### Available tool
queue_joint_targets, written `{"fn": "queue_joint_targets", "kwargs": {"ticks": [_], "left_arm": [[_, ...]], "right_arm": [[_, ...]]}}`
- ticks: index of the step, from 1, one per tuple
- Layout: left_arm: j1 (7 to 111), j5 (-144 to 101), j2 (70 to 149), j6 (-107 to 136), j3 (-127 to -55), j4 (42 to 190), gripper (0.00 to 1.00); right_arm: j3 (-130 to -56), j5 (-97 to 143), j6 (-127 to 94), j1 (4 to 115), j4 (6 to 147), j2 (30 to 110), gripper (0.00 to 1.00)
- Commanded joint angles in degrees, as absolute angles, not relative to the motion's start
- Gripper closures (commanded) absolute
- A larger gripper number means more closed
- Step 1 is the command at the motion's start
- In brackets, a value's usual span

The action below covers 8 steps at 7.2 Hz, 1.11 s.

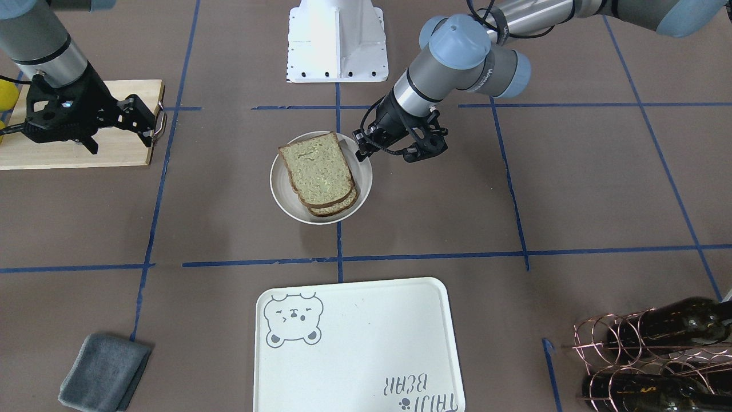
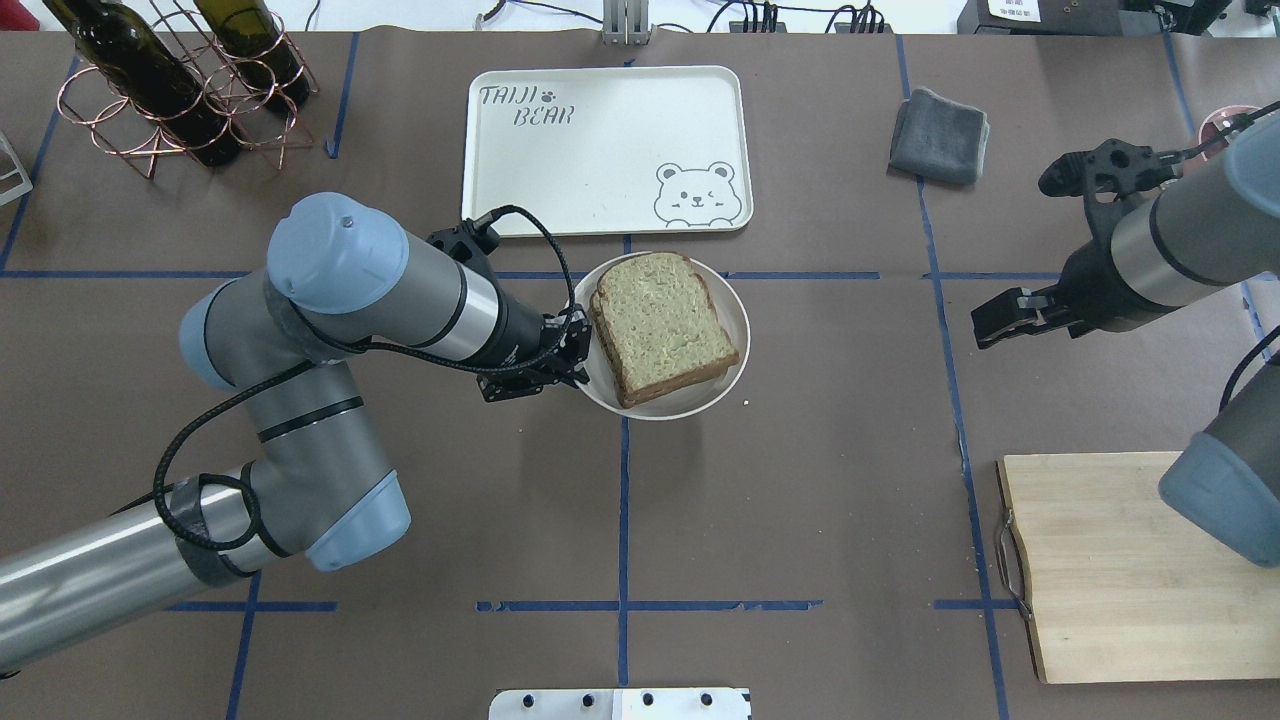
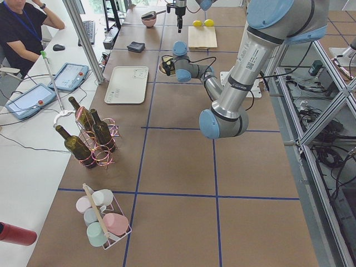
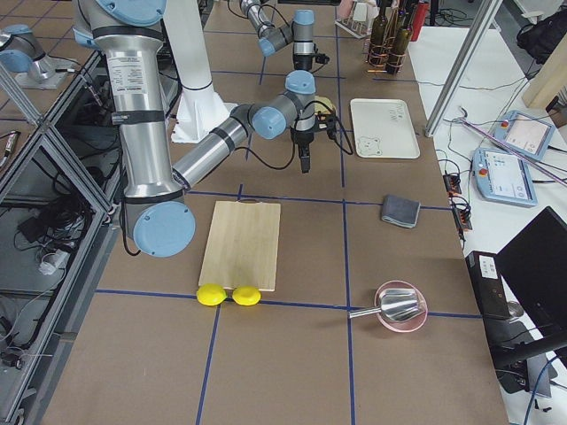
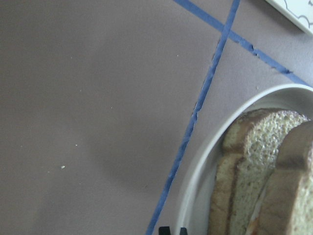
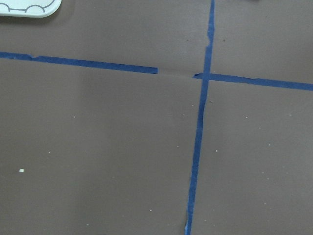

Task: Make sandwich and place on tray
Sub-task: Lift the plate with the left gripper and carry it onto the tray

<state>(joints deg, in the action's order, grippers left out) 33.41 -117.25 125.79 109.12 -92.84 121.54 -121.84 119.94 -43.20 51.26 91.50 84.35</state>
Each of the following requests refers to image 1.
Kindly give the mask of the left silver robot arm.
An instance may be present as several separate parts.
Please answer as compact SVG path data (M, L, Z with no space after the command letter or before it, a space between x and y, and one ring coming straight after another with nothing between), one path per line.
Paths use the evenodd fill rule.
M419 34L420 52L392 89L374 102L373 122L353 134L358 161L382 151L413 163L448 148L437 104L455 90L494 98L518 96L528 85L528 58L507 43L535 39L575 18L603 15L668 37L704 27L729 1L506 1L468 14L429 19Z

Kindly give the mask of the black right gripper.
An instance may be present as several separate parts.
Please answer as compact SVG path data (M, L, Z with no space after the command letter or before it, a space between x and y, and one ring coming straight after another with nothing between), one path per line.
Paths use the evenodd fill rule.
M93 156L99 151L94 135L102 128L135 133L143 144L157 142L157 120L136 94L118 101L91 64L81 77L63 87L48 83L47 74L34 74L26 96L26 117L8 133L22 133L37 144L74 141Z

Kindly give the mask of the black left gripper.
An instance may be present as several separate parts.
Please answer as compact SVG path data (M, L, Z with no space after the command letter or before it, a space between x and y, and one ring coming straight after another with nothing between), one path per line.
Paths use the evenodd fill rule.
M449 130L439 124L440 115L431 106L428 115L414 116L401 108L390 92L366 110L359 129L352 132L356 159L364 161L379 151L401 156L408 163L439 156L449 148L445 140Z

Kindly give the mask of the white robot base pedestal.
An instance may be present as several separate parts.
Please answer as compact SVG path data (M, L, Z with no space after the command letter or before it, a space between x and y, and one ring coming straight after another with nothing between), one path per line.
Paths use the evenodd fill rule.
M288 15L286 81L384 82L384 13L371 1L301 1Z

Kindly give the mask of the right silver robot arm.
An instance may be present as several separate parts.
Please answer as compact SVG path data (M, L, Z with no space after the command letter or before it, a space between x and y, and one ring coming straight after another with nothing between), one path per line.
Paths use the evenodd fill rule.
M152 110L136 94L113 97L50 2L3 1L1 43L29 79L26 117L3 128L3 135L21 133L36 144L73 141L96 155L97 132L117 128L153 146Z

